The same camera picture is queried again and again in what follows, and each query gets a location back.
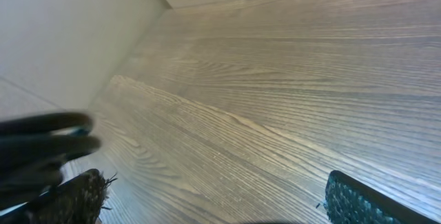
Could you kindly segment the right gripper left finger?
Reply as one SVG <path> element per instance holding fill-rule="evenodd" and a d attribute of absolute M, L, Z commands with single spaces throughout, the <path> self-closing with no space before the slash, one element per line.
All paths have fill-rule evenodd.
<path fill-rule="evenodd" d="M 115 180 L 90 169 L 4 214 L 1 224 L 95 224 Z"/>

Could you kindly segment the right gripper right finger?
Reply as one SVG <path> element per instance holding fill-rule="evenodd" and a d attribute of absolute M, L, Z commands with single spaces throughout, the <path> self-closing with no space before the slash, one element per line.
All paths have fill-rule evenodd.
<path fill-rule="evenodd" d="M 438 224 L 338 170 L 329 174 L 321 205 L 333 224 Z"/>

